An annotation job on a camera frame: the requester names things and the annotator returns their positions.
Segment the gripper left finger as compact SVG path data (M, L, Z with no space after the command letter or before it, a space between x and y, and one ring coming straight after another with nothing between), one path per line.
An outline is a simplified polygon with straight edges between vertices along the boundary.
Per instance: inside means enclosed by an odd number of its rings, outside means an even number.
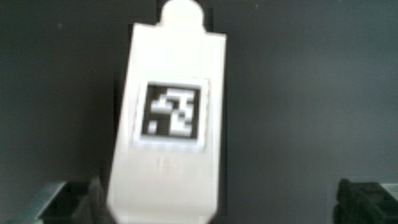
M110 224L100 178L50 182L29 202L16 224Z

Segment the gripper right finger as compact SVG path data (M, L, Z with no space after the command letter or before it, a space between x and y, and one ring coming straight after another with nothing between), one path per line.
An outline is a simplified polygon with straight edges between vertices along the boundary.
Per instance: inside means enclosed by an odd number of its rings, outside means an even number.
M398 224L398 199L377 182L338 184L334 224Z

